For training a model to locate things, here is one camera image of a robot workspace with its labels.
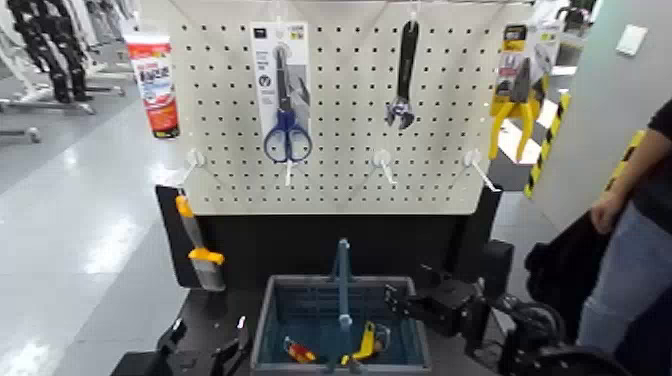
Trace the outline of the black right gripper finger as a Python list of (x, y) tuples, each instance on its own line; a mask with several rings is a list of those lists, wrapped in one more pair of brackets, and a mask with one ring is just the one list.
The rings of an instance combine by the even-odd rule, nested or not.
[(416, 319), (416, 314), (413, 309), (404, 302), (388, 302), (388, 309), (400, 319), (413, 320)]
[(415, 296), (390, 284), (384, 285), (384, 302), (390, 306), (411, 306)]

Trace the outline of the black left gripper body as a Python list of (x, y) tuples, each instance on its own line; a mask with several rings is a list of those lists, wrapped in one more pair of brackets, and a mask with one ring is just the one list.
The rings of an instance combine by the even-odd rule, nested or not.
[(224, 375), (225, 363), (231, 358), (229, 351), (127, 352), (111, 371), (111, 376)]

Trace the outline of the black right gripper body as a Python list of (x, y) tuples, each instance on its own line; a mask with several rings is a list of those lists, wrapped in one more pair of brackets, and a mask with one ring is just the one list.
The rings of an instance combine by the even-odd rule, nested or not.
[(418, 320), (442, 336), (454, 337), (462, 330), (462, 311), (474, 295), (474, 286), (459, 280), (424, 289), (414, 298)]

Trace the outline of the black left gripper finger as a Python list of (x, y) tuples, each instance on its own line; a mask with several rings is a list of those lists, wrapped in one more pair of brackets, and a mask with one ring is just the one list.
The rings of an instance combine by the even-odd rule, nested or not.
[(161, 356), (174, 353), (179, 342), (185, 337), (187, 325), (181, 317), (178, 317), (157, 341), (157, 351)]
[(250, 336), (247, 317), (240, 316), (236, 325), (236, 336), (214, 355), (215, 369), (238, 369), (249, 354)]

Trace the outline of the person's bare hand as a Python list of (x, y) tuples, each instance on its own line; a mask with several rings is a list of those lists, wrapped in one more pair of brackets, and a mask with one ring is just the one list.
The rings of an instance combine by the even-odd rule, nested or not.
[(605, 191), (590, 208), (591, 222), (598, 233), (607, 234), (615, 226), (627, 195), (621, 192)]

